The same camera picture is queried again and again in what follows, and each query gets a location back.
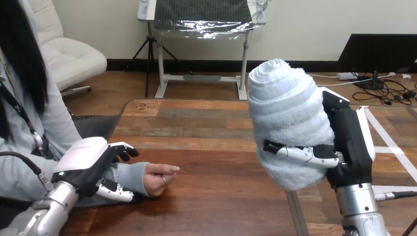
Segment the fingernail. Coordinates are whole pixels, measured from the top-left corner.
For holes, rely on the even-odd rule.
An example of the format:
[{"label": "fingernail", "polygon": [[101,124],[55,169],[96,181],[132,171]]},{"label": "fingernail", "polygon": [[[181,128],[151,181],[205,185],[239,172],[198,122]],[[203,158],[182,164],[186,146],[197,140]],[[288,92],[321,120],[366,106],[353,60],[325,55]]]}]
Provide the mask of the fingernail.
[{"label": "fingernail", "polygon": [[175,173],[175,172],[177,172],[177,171],[179,171],[180,170],[180,168],[178,167],[178,166],[172,166],[171,168],[170,168],[170,171],[172,172],[172,173]]}]

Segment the rolled white towel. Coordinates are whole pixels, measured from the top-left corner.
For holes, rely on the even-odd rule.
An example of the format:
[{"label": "rolled white towel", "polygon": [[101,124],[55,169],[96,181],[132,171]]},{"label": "rolled white towel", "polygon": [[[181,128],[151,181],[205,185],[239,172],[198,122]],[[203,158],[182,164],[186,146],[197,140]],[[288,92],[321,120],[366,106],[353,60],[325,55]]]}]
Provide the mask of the rolled white towel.
[{"label": "rolled white towel", "polygon": [[291,146],[333,145],[323,95],[313,79],[281,59],[264,62],[249,74],[248,102],[258,158],[275,182],[297,190],[322,181],[326,168],[263,151],[265,139]]}]

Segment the white wall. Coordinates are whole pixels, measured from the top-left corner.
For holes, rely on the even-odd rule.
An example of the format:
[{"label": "white wall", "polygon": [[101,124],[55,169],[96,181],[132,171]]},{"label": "white wall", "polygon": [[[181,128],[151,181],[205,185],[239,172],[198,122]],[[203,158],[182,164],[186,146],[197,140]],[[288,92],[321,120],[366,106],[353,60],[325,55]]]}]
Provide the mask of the white wall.
[{"label": "white wall", "polygon": [[[66,37],[132,58],[147,35],[139,0],[53,0]],[[272,0],[250,35],[250,60],[337,60],[351,33],[417,33],[417,0]],[[179,59],[240,60],[242,39],[165,38]],[[147,50],[138,58],[146,58]]]}]

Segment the robotic arm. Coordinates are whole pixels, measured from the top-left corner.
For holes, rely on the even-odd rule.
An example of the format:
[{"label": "robotic arm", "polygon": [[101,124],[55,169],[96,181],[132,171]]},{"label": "robotic arm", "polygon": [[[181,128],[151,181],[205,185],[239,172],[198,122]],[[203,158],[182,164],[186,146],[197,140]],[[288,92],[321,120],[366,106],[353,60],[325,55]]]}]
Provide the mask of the robotic arm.
[{"label": "robotic arm", "polygon": [[374,195],[372,163],[375,160],[371,132],[365,116],[366,107],[350,109],[348,99],[323,90],[323,107],[335,139],[334,146],[292,147],[265,140],[264,151],[307,165],[328,168],[327,179],[335,190],[344,236],[390,235],[377,201],[416,196],[415,192]]},{"label": "robotic arm", "polygon": [[43,173],[36,173],[47,194],[19,214],[8,228],[0,230],[0,236],[58,236],[76,203],[94,194],[120,202],[140,202],[141,195],[102,178],[116,155],[128,161],[129,156],[139,153],[126,143],[107,144],[100,137],[76,142],[55,166],[51,181]]}]

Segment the person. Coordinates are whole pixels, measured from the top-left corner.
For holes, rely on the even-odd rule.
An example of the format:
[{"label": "person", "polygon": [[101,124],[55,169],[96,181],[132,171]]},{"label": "person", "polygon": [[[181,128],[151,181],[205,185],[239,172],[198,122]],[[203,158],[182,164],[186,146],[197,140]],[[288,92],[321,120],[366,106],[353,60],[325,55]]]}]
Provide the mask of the person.
[{"label": "person", "polygon": [[[76,141],[99,136],[97,130],[111,125],[108,119],[97,118],[82,120],[76,127],[48,75],[38,41],[34,13],[27,0],[0,0],[0,82],[21,104],[28,118],[24,120],[0,95],[0,152],[23,154],[51,179],[54,166]],[[34,131],[43,139],[43,150],[36,146]],[[114,163],[103,176],[154,197],[174,181],[177,171],[179,167],[165,164]],[[0,157],[0,229],[26,210],[27,206],[14,200],[32,202],[44,194],[37,176],[23,161],[13,156]],[[108,203],[112,202],[100,196],[80,202],[83,206]]]}]

